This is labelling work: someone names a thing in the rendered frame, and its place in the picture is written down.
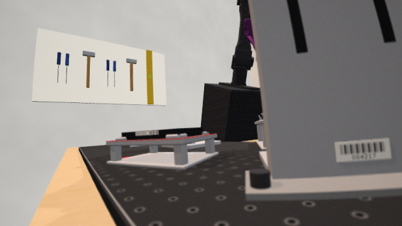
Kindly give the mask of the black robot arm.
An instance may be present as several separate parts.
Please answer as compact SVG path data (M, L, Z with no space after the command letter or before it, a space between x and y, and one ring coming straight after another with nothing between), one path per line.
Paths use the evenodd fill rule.
M251 42L244 35L244 20L248 19L248 0L237 0L237 5L239 5L240 25L239 38L236 45L235 53L232 57L232 82L231 84L219 82L219 85L236 87L246 90L260 90L260 88L258 87L243 87L246 86L247 71L251 70L251 67L253 67L254 57L252 57L253 51L251 51Z

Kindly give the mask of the black cylinder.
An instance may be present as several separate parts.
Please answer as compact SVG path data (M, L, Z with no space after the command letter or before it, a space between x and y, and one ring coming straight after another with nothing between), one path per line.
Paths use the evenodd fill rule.
M271 187L270 170L268 169L252 169L249 171L249 177L251 188L264 190Z

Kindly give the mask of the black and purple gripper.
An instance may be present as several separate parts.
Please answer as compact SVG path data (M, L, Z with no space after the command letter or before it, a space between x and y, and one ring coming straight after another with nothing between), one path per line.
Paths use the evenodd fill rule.
M253 29L252 29L251 17L250 17L249 11L248 11L248 19L244 20L244 35L251 42L251 44L253 45L253 48L255 50L255 46L253 44L254 43Z

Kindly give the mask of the grey rectangular frame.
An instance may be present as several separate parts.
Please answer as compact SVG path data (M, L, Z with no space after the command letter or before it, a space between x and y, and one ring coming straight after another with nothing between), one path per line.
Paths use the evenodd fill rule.
M220 141L216 141L214 140L215 145L219 145L221 144ZM173 148L173 146L161 146L163 148ZM195 149L195 148L203 148L205 147L205 141L200 141L200 142L196 142L196 143L191 143L191 144L187 144L187 149Z

